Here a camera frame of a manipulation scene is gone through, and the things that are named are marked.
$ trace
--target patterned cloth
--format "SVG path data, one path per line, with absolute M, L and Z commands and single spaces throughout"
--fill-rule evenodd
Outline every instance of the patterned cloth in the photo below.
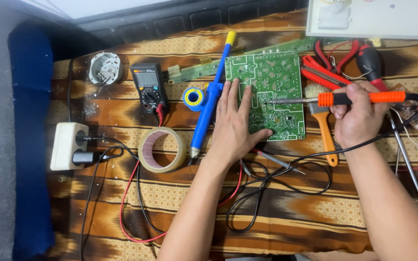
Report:
M 72 74 L 73 118 L 90 126 L 91 135 L 105 135 L 124 142 L 136 151 L 138 142 L 148 129 L 156 125 L 155 118 L 143 115 L 138 93 L 128 70 L 135 62 L 160 62 L 162 70 L 179 64 L 181 68 L 199 63 L 201 57 L 219 58 L 229 30 L 237 32 L 237 46 L 254 50 L 264 46 L 297 39 L 305 30 L 306 10 L 287 14 L 275 14 L 264 18 L 245 21 L 233 26 L 217 25 L 190 33 L 178 33 L 167 39 L 126 44 L 107 51 L 115 52 L 124 63 L 123 81 L 113 86 L 96 86 L 88 79 L 90 59 L 94 54 L 76 58 Z M 418 92 L 418 40 L 384 40 L 380 53 L 385 64 L 386 84 L 403 84 L 409 91 Z M 337 60 L 349 50 L 346 44 L 334 52 Z M 52 78 L 52 103 L 46 119 L 48 144 L 53 143 L 55 124 L 67 121 L 66 93 L 68 86 L 69 61 L 56 62 Z M 355 61 L 345 67 L 345 73 L 360 75 Z M 213 77 L 165 86 L 170 100 L 170 113 L 164 125 L 174 129 L 188 143 L 197 122 L 198 113 L 190 111 L 182 101 L 184 90 L 191 86 L 203 88 Z M 303 86 L 310 82 L 303 81 Z M 333 130 L 335 119 L 329 119 Z M 384 123 L 381 132 L 390 128 Z M 203 152 L 210 146 L 209 130 Z M 418 133 L 410 130 L 418 141 Z M 418 166 L 418 150 L 403 137 L 411 156 Z M 104 150 L 110 143 L 89 143 L 90 149 Z M 264 151 L 276 157 L 291 161 L 302 155 L 323 151 L 320 129 L 317 121 L 306 114 L 306 139 L 298 141 L 263 143 Z M 377 142 L 377 146 L 388 162 L 394 166 L 397 143 L 394 137 Z M 161 164 L 169 163 L 177 145 L 171 137 L 161 138 L 154 146 L 155 158 Z M 48 158 L 52 149 L 48 149 Z M 248 154 L 268 167 L 277 165 L 263 158 Z M 313 159 L 327 165 L 325 157 Z M 85 260 L 147 261 L 154 260 L 162 244 L 162 238 L 152 243 L 130 242 L 123 235 L 119 225 L 120 200 L 125 191 L 136 161 L 128 155 L 102 163 L 93 184 L 91 202 L 85 225 Z M 145 169 L 140 173 L 140 188 L 144 205 L 153 224 L 166 231 L 174 214 L 193 180 L 198 166 L 186 167 L 169 174 L 155 174 Z M 93 166 L 72 172 L 47 171 L 48 186 L 52 204 L 53 226 L 56 231 L 56 245 L 47 253 L 50 257 L 63 260 L 78 260 L 78 240 L 83 219 L 85 200 L 88 195 Z M 316 166 L 301 168 L 306 175 L 291 172 L 279 177 L 292 186 L 308 191 L 320 191 L 326 186 L 326 174 Z M 228 193 L 238 180 L 239 166 L 235 164 L 224 182 L 223 195 Z M 361 253 L 372 247 L 366 232 L 366 224 L 360 210 L 359 199 L 345 158 L 340 155 L 340 165 L 331 169 L 333 185 L 320 196 L 307 196 L 271 183 L 262 197 L 259 215 L 253 227 L 244 234 L 230 232 L 225 225 L 225 214 L 236 199 L 218 208 L 216 228 L 210 257 L 229 257 L 265 254 L 290 254 L 298 252 L 319 252 L 343 250 Z M 403 172 L 401 181 L 412 195 L 415 195 L 408 173 Z M 59 182 L 60 176 L 68 181 Z M 251 180 L 246 176 L 243 182 Z M 236 198 L 256 190 L 258 184 L 244 189 Z M 148 239 L 157 236 L 146 223 L 133 182 L 124 207 L 124 223 L 133 236 Z M 244 228 L 252 219 L 255 198 L 246 200 L 230 220 L 235 228 Z

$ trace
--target orange soldering iron handle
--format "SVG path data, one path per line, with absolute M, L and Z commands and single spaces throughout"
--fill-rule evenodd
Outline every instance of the orange soldering iron handle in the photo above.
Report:
M 319 107 L 329 107 L 332 105 L 350 105 L 352 101 L 346 93 L 325 92 L 318 95 Z M 406 100 L 406 92 L 372 92 L 369 93 L 371 103 L 395 103 Z

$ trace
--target white power outlet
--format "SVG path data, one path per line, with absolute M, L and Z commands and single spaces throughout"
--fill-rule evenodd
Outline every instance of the white power outlet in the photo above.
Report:
M 73 153 L 86 151 L 86 141 L 76 142 L 76 136 L 88 136 L 88 126 L 79 123 L 58 123 L 51 157 L 51 170 L 83 169 L 84 164 L 72 163 Z

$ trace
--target printed circuit board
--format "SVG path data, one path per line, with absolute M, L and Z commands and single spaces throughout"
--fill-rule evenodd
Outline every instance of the printed circuit board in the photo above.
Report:
M 266 104 L 274 98 L 302 97 L 297 51 L 282 51 L 228 57 L 227 80 L 240 79 L 238 103 L 244 89 L 252 86 L 249 133 L 269 128 L 274 131 L 268 141 L 305 139 L 302 104 Z

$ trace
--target solder wire spool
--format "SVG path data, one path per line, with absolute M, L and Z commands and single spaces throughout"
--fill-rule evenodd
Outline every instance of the solder wire spool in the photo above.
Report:
M 172 135 L 177 141 L 177 155 L 175 159 L 167 166 L 163 167 L 156 162 L 152 155 L 152 147 L 156 140 L 166 134 Z M 149 130 L 143 135 L 138 145 L 138 158 L 143 167 L 154 173 L 163 173 L 177 169 L 185 161 L 188 151 L 188 145 L 174 130 L 167 127 L 157 127 Z
M 196 87 L 191 87 L 183 93 L 183 103 L 192 111 L 202 110 L 204 92 Z

